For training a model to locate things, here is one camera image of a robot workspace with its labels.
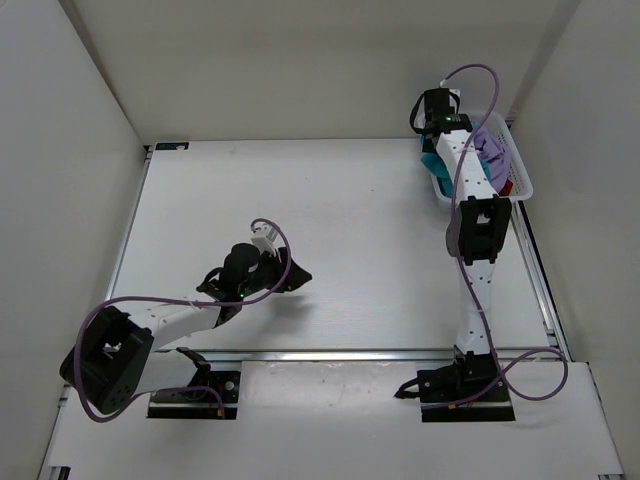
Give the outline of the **teal t-shirt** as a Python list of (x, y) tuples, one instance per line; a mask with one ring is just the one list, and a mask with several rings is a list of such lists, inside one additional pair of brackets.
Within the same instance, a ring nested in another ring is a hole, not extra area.
[(424, 152), (421, 157), (421, 163), (435, 176), (441, 194), (446, 198), (450, 198), (453, 182), (443, 159), (437, 153)]

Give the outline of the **purple t-shirt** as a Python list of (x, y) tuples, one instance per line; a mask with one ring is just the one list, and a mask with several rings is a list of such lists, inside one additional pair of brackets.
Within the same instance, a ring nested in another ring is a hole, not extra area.
[(475, 135), (474, 148), (491, 185), (500, 193), (509, 178), (511, 152), (486, 128)]

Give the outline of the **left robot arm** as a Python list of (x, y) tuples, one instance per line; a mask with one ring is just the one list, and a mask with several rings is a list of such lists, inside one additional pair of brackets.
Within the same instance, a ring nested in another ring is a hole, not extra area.
[(312, 280), (285, 247), (232, 247), (222, 266), (205, 275), (196, 291), (205, 300), (143, 299), (144, 309), (102, 306), (81, 331), (59, 374), (103, 416), (114, 415), (140, 395), (177, 389), (186, 399), (210, 393), (204, 357), (173, 342), (229, 322), (254, 294), (294, 292)]

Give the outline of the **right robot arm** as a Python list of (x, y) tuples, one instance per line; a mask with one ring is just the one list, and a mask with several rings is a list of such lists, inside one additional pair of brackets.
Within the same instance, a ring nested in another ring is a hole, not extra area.
[(444, 162), (452, 181), (446, 247), (459, 269), (461, 319), (452, 364), (423, 370), (401, 387), (400, 398), (417, 397), (426, 409), (453, 410), (487, 404), (505, 407), (509, 391), (500, 377), (490, 334), (492, 276), (511, 216), (510, 200), (492, 186), (473, 150), (473, 126), (447, 88), (424, 91), (410, 113), (421, 126), (422, 150)]

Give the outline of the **red t-shirt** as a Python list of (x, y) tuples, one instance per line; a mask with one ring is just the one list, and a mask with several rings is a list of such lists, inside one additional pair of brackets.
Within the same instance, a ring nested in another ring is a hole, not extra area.
[(501, 197), (509, 197), (513, 190), (513, 186), (514, 186), (513, 182), (510, 179), (507, 179), (503, 188), (500, 190), (499, 195)]

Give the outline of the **white plastic basket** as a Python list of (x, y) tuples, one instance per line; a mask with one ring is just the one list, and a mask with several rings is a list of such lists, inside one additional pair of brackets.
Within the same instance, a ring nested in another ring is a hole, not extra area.
[[(480, 129), (486, 128), (511, 152), (512, 160), (508, 179), (513, 182), (514, 186), (511, 195), (502, 198), (513, 203), (529, 199), (533, 194), (532, 183), (504, 118), (497, 113), (492, 113), (487, 119), (483, 119), (479, 112), (472, 113), (470, 118), (472, 126), (478, 125)], [(453, 182), (451, 197), (446, 198), (441, 194), (435, 176), (426, 168), (436, 198), (443, 208), (448, 208), (451, 202), (459, 203), (470, 197), (478, 199), (501, 197), (491, 185), (477, 156), (474, 148), (476, 134), (461, 129), (450, 133), (441, 133), (435, 140), (426, 139), (424, 141), (426, 144), (431, 144), (435, 148), (433, 153), (437, 153), (443, 159)]]

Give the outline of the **small dark label sticker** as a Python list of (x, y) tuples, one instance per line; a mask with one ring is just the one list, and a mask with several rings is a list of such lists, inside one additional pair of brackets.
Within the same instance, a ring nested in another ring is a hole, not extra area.
[(189, 142), (158, 142), (155, 151), (181, 151), (189, 148)]

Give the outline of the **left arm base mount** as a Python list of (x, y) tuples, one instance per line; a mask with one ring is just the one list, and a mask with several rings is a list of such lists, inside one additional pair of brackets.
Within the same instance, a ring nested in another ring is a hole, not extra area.
[(149, 419), (234, 420), (241, 364), (210, 361), (187, 347), (155, 352), (143, 379), (150, 382)]

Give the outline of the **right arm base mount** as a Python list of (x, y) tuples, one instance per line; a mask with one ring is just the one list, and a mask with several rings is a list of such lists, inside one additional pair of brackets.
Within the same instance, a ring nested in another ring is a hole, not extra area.
[(418, 370), (394, 397), (418, 399), (423, 423), (512, 422), (516, 420), (508, 387), (488, 363), (453, 363)]

